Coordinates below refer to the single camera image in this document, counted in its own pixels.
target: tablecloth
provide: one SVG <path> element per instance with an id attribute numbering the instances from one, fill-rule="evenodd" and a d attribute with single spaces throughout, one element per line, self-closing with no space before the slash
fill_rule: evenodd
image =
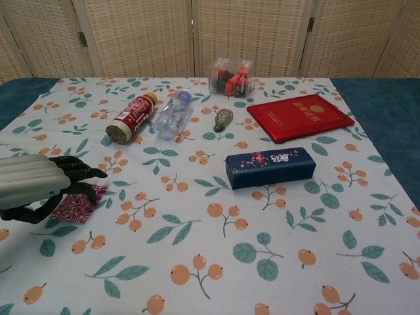
<path id="1" fill-rule="evenodd" d="M 108 190 L 84 225 L 0 222 L 0 314 L 418 314 L 420 212 L 357 117 L 328 79 L 253 82 L 245 99 L 203 78 L 70 78 L 40 95 L 0 157 L 74 155 Z M 194 112 L 175 142 L 156 140 L 156 114 L 110 142 L 130 100 L 154 91 L 162 107 L 181 88 Z M 355 126 L 274 144 L 245 110 L 310 93 Z M 215 133 L 221 108 L 234 120 Z M 230 189 L 227 155 L 299 146 L 312 179 Z"/>

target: red notebook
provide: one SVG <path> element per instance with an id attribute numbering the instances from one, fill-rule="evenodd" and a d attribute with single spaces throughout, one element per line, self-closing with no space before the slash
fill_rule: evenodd
<path id="1" fill-rule="evenodd" d="M 354 125 L 354 121 L 316 94 L 252 105 L 247 111 L 274 143 Z"/>

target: clear plastic box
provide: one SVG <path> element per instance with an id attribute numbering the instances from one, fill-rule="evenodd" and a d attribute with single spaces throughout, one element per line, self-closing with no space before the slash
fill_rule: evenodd
<path id="1" fill-rule="evenodd" d="M 210 70 L 209 93 L 245 97 L 252 90 L 253 62 L 217 58 Z"/>

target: woven panel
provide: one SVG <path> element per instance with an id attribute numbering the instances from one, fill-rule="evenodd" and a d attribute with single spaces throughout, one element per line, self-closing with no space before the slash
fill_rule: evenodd
<path id="1" fill-rule="evenodd" d="M 196 75 L 208 76 L 217 57 L 253 60 L 256 76 L 297 74 L 303 43 L 300 34 L 308 22 L 305 0 L 192 3 Z"/>
<path id="2" fill-rule="evenodd" d="M 407 6 L 375 77 L 420 77 L 420 0 Z"/>
<path id="3" fill-rule="evenodd" d="M 404 0 L 323 0 L 304 76 L 371 77 Z"/>
<path id="4" fill-rule="evenodd" d="M 16 49 L 13 49 L 7 32 L 9 30 L 0 28 L 0 83 L 28 75 L 25 65 L 16 57 Z"/>
<path id="5" fill-rule="evenodd" d="M 190 6 L 190 0 L 86 0 L 102 75 L 192 76 Z"/>
<path id="6" fill-rule="evenodd" d="M 34 76 L 91 74 L 68 16 L 72 13 L 68 0 L 1 0 L 0 4 Z"/>

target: navy blue rectangular box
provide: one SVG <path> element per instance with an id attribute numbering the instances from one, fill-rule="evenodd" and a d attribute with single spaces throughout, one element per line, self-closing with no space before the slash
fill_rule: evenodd
<path id="1" fill-rule="evenodd" d="M 226 158 L 232 189 L 312 178 L 315 161 L 304 148 L 236 154 Z"/>

